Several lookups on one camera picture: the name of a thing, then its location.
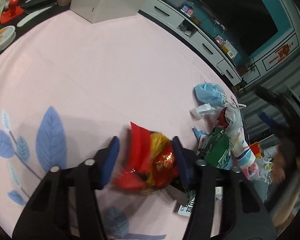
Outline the white red plastic bag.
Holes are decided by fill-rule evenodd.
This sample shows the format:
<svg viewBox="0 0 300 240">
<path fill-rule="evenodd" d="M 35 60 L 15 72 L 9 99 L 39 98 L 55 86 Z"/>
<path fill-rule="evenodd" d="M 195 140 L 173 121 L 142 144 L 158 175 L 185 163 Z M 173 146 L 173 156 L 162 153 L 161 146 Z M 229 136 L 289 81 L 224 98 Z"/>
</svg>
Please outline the white red plastic bag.
<svg viewBox="0 0 300 240">
<path fill-rule="evenodd" d="M 225 129 L 228 134 L 236 134 L 243 127 L 240 110 L 245 107 L 240 103 L 227 102 L 222 107 L 204 103 L 190 110 L 190 113 L 196 119 L 209 118 L 215 126 Z"/>
</svg>

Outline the green white package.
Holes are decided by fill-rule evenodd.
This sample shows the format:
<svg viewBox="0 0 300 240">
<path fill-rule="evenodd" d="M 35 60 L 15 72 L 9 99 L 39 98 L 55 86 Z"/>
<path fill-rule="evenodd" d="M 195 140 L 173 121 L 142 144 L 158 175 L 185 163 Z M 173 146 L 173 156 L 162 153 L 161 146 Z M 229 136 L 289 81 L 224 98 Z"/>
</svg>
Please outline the green white package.
<svg viewBox="0 0 300 240">
<path fill-rule="evenodd" d="M 230 162 L 231 140 L 225 130 L 215 126 L 200 137 L 196 155 L 215 168 L 226 169 Z"/>
</svg>

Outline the red yellow snack bag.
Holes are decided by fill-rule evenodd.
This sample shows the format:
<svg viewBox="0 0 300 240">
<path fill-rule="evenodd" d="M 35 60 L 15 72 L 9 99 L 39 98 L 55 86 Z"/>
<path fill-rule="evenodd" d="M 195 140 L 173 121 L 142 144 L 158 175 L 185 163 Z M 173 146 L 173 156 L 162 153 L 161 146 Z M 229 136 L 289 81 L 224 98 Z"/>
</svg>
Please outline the red yellow snack bag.
<svg viewBox="0 0 300 240">
<path fill-rule="evenodd" d="M 152 132 L 130 123 L 130 149 L 124 168 L 113 185 L 126 191 L 153 192 L 167 187 L 179 176 L 172 141 L 161 132 Z"/>
</svg>

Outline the red stamp toy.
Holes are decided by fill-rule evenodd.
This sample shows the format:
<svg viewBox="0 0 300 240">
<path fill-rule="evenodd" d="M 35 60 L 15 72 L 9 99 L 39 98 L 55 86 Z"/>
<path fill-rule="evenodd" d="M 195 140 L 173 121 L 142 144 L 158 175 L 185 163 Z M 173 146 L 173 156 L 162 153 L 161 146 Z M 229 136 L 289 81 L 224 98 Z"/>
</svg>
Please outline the red stamp toy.
<svg viewBox="0 0 300 240">
<path fill-rule="evenodd" d="M 19 0 L 10 0 L 8 10 L 3 12 L 0 16 L 0 23 L 6 24 L 23 13 L 24 10 L 19 6 Z"/>
</svg>

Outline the potted plant by cabinet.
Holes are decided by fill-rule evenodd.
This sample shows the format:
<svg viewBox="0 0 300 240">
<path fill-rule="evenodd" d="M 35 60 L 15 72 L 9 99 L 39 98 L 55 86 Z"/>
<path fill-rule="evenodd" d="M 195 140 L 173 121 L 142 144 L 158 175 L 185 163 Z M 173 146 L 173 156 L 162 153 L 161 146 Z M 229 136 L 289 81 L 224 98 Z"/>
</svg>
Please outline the potted plant by cabinet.
<svg viewBox="0 0 300 240">
<path fill-rule="evenodd" d="M 253 57 L 247 58 L 245 63 L 241 63 L 236 67 L 236 71 L 239 74 L 239 76 L 244 75 L 245 73 L 251 72 L 253 73 L 256 68 L 256 63 Z"/>
</svg>

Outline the large black television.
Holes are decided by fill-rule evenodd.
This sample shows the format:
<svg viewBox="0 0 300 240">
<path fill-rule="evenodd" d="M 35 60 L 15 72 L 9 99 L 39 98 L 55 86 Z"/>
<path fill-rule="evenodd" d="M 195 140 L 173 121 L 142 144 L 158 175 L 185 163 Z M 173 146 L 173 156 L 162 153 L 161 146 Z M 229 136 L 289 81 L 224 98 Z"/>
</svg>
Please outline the large black television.
<svg viewBox="0 0 300 240">
<path fill-rule="evenodd" d="M 262 0 L 200 0 L 204 8 L 232 33 L 251 55 L 277 32 L 277 26 Z"/>
</svg>

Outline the light blue quilted cloth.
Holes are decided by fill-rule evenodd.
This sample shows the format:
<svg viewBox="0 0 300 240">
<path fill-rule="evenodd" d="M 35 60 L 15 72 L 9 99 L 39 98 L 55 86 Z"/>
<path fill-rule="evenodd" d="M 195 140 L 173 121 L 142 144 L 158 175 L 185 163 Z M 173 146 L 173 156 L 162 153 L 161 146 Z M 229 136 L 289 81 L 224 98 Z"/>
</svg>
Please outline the light blue quilted cloth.
<svg viewBox="0 0 300 240">
<path fill-rule="evenodd" d="M 215 83 L 201 83 L 194 88 L 196 99 L 211 106 L 222 107 L 225 104 L 225 92 L 223 88 Z"/>
</svg>

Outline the white blue striped wrapper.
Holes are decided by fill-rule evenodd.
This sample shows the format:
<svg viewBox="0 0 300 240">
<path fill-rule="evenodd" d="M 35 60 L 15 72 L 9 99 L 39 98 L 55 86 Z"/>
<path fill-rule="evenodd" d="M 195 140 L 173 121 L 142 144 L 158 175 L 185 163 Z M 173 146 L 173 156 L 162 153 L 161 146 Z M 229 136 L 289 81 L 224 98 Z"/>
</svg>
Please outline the white blue striped wrapper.
<svg viewBox="0 0 300 240">
<path fill-rule="evenodd" d="M 249 168 L 255 161 L 255 155 L 245 140 L 244 130 L 240 127 L 232 140 L 232 154 L 241 169 Z"/>
</svg>

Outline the pink patterned tablecloth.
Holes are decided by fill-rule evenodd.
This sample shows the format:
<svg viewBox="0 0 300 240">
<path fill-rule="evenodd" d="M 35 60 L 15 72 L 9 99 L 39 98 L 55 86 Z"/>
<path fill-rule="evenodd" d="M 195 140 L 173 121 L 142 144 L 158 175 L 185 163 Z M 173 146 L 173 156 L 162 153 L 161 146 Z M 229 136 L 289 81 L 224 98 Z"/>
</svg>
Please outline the pink patterned tablecloth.
<svg viewBox="0 0 300 240">
<path fill-rule="evenodd" d="M 196 85 L 219 84 L 188 46 L 141 15 L 91 24 L 66 11 L 35 26 L 0 55 L 0 226 L 11 235 L 52 164 L 75 167 L 120 139 L 131 123 L 194 148 Z"/>
</svg>

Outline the red orange shopping bag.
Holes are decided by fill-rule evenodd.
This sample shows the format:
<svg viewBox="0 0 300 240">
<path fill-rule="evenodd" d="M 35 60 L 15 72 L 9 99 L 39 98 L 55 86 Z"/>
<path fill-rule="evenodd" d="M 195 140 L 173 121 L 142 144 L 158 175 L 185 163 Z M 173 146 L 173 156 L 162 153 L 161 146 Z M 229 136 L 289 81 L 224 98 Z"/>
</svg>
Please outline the red orange shopping bag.
<svg viewBox="0 0 300 240">
<path fill-rule="evenodd" d="M 251 151 L 253 152 L 254 156 L 258 159 L 262 159 L 263 158 L 263 150 L 260 147 L 258 142 L 255 142 L 253 144 L 251 144 L 250 146 Z"/>
</svg>

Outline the round white tin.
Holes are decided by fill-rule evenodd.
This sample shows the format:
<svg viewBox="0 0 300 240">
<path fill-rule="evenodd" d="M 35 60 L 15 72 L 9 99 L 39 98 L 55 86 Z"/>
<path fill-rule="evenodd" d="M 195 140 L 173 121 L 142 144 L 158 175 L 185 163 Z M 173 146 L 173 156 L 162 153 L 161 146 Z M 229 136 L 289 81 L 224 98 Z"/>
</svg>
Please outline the round white tin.
<svg viewBox="0 0 300 240">
<path fill-rule="evenodd" d="M 7 48 L 15 39 L 15 26 L 9 25 L 0 29 L 0 52 Z"/>
</svg>

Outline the white TV cabinet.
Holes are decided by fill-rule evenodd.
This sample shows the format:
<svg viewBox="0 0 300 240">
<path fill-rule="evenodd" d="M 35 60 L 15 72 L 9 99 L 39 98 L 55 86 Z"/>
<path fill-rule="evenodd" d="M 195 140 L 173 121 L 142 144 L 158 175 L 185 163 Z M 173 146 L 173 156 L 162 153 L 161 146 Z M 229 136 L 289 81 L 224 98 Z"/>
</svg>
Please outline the white TV cabinet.
<svg viewBox="0 0 300 240">
<path fill-rule="evenodd" d="M 224 75 L 232 85 L 239 84 L 242 79 L 236 72 L 234 64 L 230 61 L 211 38 L 206 35 L 184 14 L 162 0 L 146 0 L 141 7 L 140 13 L 152 20 L 158 21 L 172 33 L 176 34 L 182 41 L 191 45 L 195 51 L 200 53 L 204 59 L 222 75 Z"/>
</svg>

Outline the white shoehorn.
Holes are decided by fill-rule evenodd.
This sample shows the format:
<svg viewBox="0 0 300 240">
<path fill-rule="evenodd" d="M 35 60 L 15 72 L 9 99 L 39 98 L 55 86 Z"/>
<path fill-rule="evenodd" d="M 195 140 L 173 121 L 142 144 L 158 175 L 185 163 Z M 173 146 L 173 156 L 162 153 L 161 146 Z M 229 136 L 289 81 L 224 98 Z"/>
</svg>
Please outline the white shoehorn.
<svg viewBox="0 0 300 240">
<path fill-rule="evenodd" d="M 21 21 L 19 21 L 17 23 L 17 27 L 18 28 L 21 28 L 22 26 L 24 26 L 27 22 L 29 22 L 30 20 L 34 19 L 35 17 L 37 17 L 38 15 L 40 15 L 41 13 L 51 9 L 53 7 L 53 5 L 49 6 L 49 7 L 46 7 L 46 8 L 43 8 L 43 9 L 40 9 L 40 10 L 37 10 L 37 11 L 34 11 L 30 14 L 28 14 L 26 17 L 24 17 Z"/>
</svg>

